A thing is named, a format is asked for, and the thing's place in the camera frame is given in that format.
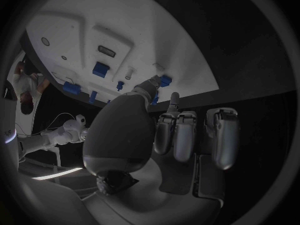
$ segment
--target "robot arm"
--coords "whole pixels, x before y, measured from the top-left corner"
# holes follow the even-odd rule
[[[85,127],[86,119],[84,116],[77,115],[76,120],[66,121],[58,129],[43,131],[40,135],[18,137],[19,161],[26,154],[35,152],[40,149],[50,149],[58,145],[67,143],[81,143],[86,139],[88,128]]]

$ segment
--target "light strip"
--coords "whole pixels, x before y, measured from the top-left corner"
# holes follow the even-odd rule
[[[71,170],[69,170],[69,171],[63,171],[63,172],[59,172],[59,173],[52,174],[52,175],[48,175],[48,176],[33,177],[33,179],[35,179],[35,180],[53,179],[53,178],[60,177],[60,176],[62,176],[62,175],[66,175],[66,174],[73,173],[73,172],[78,171],[78,170],[80,170],[80,169],[82,169],[82,167],[74,168],[74,169],[71,169]]]
[[[10,141],[14,140],[16,136],[17,136],[17,130],[15,129],[14,130],[14,135],[10,139],[8,139],[7,141],[5,141],[5,143],[8,144]]]

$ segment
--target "cable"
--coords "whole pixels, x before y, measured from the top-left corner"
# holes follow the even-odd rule
[[[57,129],[57,128],[59,128],[59,127],[51,127],[51,128],[49,128],[49,127],[50,127],[50,126],[55,122],[55,120],[56,120],[60,115],[62,115],[62,114],[69,114],[74,120],[76,120],[75,117],[74,117],[72,114],[70,114],[70,113],[68,113],[68,112],[62,112],[62,113],[60,113],[59,115],[57,115],[57,117],[50,123],[50,125],[49,125],[46,129],[44,129],[44,130],[42,130],[42,131],[40,131],[40,132],[34,133],[34,134],[30,134],[30,135],[29,135],[29,134],[26,134],[26,133],[23,131],[23,129],[21,128],[21,126],[15,122],[15,124],[17,124],[17,125],[19,126],[19,128],[22,130],[22,132],[24,133],[24,134],[20,134],[20,133],[17,133],[17,134],[18,134],[18,135],[25,135],[25,136],[30,137],[30,136],[34,136],[34,135],[40,134],[40,133],[46,131],[47,129]]]

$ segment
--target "dark floor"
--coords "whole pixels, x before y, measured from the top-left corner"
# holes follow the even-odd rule
[[[196,147],[202,142],[202,126],[206,111],[217,107],[237,110],[240,120],[240,148],[233,168],[225,172],[225,203],[216,225],[229,225],[247,212],[267,191],[276,178],[293,137],[296,117],[296,92],[262,97],[212,106],[193,107],[198,116]],[[50,85],[39,102],[33,133],[45,129],[59,113],[82,114],[89,127],[101,109],[73,100]],[[158,119],[162,112],[150,113]],[[59,127],[69,115],[62,115],[51,127]],[[60,147],[61,165],[83,167],[82,143],[69,143]],[[54,153],[37,151],[27,157],[40,162],[56,164]]]

